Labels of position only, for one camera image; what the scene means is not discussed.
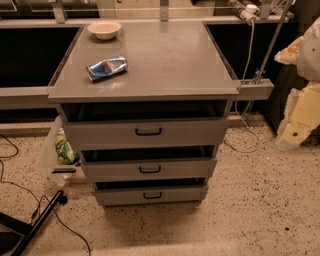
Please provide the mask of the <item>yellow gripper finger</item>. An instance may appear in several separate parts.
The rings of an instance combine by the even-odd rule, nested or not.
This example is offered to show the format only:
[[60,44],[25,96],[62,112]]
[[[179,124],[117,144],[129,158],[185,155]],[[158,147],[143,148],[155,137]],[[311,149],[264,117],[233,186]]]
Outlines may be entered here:
[[286,48],[279,51],[275,56],[274,60],[276,62],[289,65],[300,65],[302,63],[302,43],[303,36],[295,39],[291,44],[289,44]]
[[276,137],[281,151],[298,148],[320,125],[320,84],[308,83],[302,90],[293,88],[284,114]]

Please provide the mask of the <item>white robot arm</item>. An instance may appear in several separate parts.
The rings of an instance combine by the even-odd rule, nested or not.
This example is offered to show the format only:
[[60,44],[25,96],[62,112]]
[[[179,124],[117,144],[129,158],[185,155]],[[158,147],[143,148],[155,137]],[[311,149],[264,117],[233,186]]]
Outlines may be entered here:
[[293,88],[287,98],[284,119],[277,130],[279,150],[298,148],[320,125],[320,17],[305,31],[279,51],[274,60],[297,67],[297,73],[308,81],[302,89]]

